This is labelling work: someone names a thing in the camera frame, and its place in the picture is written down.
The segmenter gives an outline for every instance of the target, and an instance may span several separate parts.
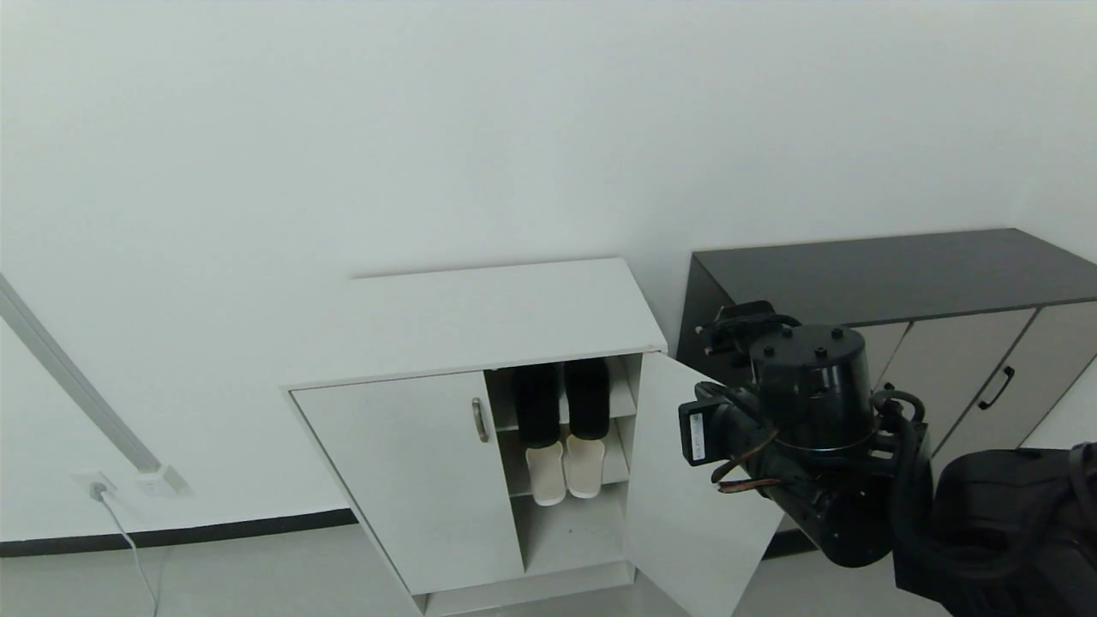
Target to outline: cabinet handle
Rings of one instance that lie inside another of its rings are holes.
[[[1006,391],[1007,388],[1009,388],[1009,383],[1014,381],[1014,375],[1017,374],[1017,371],[1015,371],[1013,367],[1006,367],[1002,369],[1002,372],[1006,373],[1006,383],[1002,384],[1002,390],[998,391],[998,393],[994,396],[994,399],[991,400],[989,403],[987,403],[986,401],[980,401],[979,402],[980,410],[989,410],[991,406],[997,403],[998,399],[1002,399],[1002,394]]]
[[[473,422],[476,423],[476,433],[480,436],[480,442],[487,444],[487,429],[484,428],[484,405],[479,399],[473,399]]]

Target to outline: gray floor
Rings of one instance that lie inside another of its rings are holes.
[[[388,617],[407,609],[358,527],[143,549],[142,562],[160,586],[159,617]],[[128,551],[0,562],[3,617],[147,617],[149,609]],[[810,553],[764,562],[735,617],[884,614],[947,616],[937,605],[894,590],[890,562],[844,570]],[[488,615],[687,617],[643,576],[629,587]]]

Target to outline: black baseboard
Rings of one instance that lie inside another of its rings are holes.
[[[291,531],[307,531],[327,527],[357,525],[358,519],[348,509],[332,509],[315,514],[282,516],[279,518],[261,518],[241,523],[224,523],[205,527],[186,529],[165,529],[160,531],[135,531],[129,536],[142,548],[170,547],[174,545],[193,545],[217,540],[235,540],[289,534]],[[45,538],[42,540],[21,540],[0,542],[0,558],[37,557],[45,554],[65,554],[72,552],[95,552],[129,548],[129,545],[117,534],[108,536],[77,536],[73,538]],[[815,545],[802,532],[781,531],[773,536],[762,559],[773,559],[815,550]]]

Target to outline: black handle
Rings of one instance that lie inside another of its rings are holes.
[[[1009,388],[1009,383],[1014,381],[1014,375],[1017,374],[1017,371],[1015,371],[1013,367],[1006,367],[1002,369],[1002,372],[1006,373],[1006,383],[1002,384],[1002,390],[998,391],[998,393],[994,396],[994,400],[992,400],[989,403],[987,403],[986,401],[980,401],[979,402],[980,410],[989,410],[991,406],[997,403],[998,399],[1002,399],[1002,394],[1006,391],[1007,388]]]

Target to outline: dark gray cabinet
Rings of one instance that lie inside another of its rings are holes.
[[[749,379],[694,327],[754,300],[858,329],[873,386],[926,403],[937,470],[1019,446],[1097,355],[1097,265],[1019,229],[695,253],[678,360]]]

